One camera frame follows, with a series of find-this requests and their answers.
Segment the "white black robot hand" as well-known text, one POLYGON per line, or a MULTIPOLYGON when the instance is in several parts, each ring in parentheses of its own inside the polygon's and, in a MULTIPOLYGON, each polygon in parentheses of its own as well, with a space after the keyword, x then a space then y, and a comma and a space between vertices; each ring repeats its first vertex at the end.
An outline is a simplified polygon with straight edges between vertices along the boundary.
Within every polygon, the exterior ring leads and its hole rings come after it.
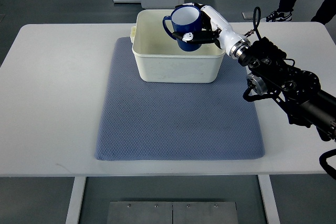
POLYGON ((187 44, 215 44, 219 49, 225 50, 232 58, 239 58, 243 51, 250 47, 250 41, 244 35, 236 33, 231 24, 215 9, 209 5, 199 3, 186 3, 177 5, 174 12, 192 7, 200 13, 202 29, 183 33, 175 31, 172 37, 187 44))

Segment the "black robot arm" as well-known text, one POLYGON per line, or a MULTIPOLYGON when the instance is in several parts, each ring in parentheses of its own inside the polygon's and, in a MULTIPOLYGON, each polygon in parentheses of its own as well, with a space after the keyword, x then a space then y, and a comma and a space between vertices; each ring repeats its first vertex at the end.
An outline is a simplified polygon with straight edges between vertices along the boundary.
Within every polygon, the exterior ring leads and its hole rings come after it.
POLYGON ((246 101, 273 99, 290 124, 314 125, 323 141, 335 139, 335 97, 321 89, 316 74, 289 64, 286 53, 266 37, 251 46, 239 42, 230 55, 250 70, 246 101))

